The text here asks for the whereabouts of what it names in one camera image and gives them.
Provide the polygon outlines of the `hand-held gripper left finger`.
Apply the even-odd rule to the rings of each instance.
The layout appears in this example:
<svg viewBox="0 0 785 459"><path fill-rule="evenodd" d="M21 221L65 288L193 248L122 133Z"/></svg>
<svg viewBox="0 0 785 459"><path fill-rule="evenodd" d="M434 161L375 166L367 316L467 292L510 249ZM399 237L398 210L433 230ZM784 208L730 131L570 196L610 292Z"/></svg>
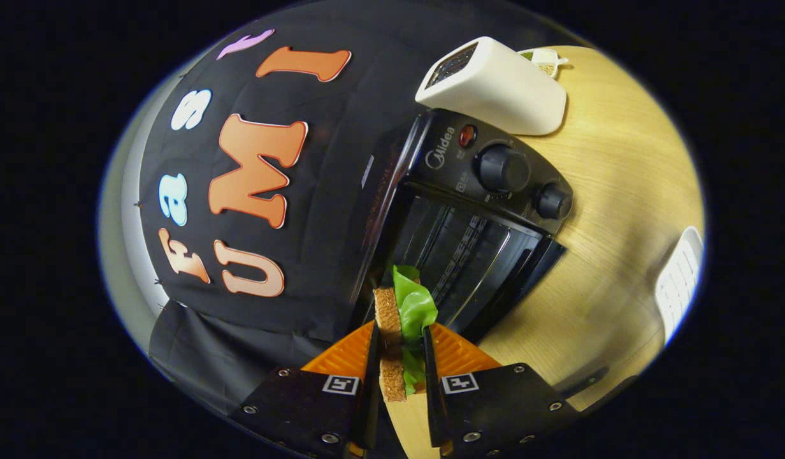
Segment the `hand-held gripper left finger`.
<svg viewBox="0 0 785 459"><path fill-rule="evenodd" d="M230 420L297 458L365 458L380 406L380 331L370 321L303 368L276 368Z"/></svg>

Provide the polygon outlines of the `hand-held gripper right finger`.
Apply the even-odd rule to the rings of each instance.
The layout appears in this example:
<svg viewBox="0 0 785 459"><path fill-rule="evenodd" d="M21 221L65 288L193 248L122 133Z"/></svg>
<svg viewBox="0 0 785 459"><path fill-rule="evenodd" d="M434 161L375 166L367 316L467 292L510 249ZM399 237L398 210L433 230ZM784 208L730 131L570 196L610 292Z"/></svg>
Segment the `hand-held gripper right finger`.
<svg viewBox="0 0 785 459"><path fill-rule="evenodd" d="M580 412L526 363L503 365L439 323L422 332L431 445L442 458L518 458Z"/></svg>

